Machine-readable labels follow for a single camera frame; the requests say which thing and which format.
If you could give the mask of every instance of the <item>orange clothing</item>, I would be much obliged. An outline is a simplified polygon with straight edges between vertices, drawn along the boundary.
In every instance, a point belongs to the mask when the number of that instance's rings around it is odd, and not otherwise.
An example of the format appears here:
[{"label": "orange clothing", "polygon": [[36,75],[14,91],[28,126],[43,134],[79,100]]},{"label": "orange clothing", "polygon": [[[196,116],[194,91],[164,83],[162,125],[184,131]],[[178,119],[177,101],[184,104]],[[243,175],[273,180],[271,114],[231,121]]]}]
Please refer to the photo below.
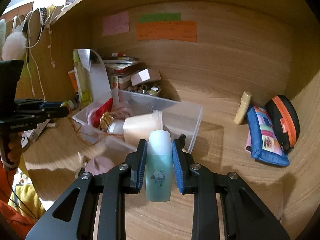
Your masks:
[{"label": "orange clothing", "polygon": [[[10,185],[12,185],[15,173],[16,170],[8,172]],[[36,223],[36,220],[20,215],[14,208],[7,204],[9,201],[8,197],[11,195],[11,192],[11,188],[7,181],[7,174],[2,167],[2,162],[0,161],[0,212],[5,217],[11,228],[15,231],[17,236],[25,239],[27,233]]]}]

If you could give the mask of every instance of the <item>orange sticky note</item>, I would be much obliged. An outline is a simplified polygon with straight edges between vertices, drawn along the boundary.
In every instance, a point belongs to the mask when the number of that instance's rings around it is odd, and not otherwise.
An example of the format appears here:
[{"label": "orange sticky note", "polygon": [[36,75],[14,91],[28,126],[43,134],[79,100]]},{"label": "orange sticky note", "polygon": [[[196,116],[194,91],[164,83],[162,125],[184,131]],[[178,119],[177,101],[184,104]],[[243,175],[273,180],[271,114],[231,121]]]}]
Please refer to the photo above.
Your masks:
[{"label": "orange sticky note", "polygon": [[164,21],[137,24],[137,40],[159,39],[197,42],[197,22]]}]

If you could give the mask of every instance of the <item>blue pouch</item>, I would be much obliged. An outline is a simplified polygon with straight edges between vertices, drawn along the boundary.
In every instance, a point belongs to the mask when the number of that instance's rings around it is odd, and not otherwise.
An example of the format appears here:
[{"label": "blue pouch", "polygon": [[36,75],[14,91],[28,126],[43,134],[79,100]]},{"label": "blue pouch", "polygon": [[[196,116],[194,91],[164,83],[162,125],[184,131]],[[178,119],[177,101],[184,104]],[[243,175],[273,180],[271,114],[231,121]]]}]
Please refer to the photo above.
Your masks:
[{"label": "blue pouch", "polygon": [[289,159],[276,139],[265,109],[249,106],[247,120],[251,136],[251,157],[266,163],[288,166]]}]

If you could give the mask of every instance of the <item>white plush toy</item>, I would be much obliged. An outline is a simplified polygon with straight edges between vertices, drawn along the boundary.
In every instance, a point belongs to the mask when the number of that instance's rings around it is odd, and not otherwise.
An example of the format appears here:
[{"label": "white plush toy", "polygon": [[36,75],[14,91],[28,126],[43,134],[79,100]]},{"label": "white plush toy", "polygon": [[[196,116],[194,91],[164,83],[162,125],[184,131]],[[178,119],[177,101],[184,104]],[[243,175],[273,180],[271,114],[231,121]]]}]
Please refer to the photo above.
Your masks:
[{"label": "white plush toy", "polygon": [[27,39],[22,34],[23,25],[24,22],[7,37],[2,48],[2,60],[20,60],[23,57],[27,46]]}]

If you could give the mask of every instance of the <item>black and orange case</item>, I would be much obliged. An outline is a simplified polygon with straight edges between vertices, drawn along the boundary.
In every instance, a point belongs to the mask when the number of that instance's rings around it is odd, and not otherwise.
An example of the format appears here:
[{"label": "black and orange case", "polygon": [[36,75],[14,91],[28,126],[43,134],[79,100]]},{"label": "black and orange case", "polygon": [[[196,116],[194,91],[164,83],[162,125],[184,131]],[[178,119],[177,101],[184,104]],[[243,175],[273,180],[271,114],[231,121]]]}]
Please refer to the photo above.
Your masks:
[{"label": "black and orange case", "polygon": [[289,153],[300,134],[298,115],[290,100],[284,95],[272,98],[265,105],[278,142],[286,153]]}]

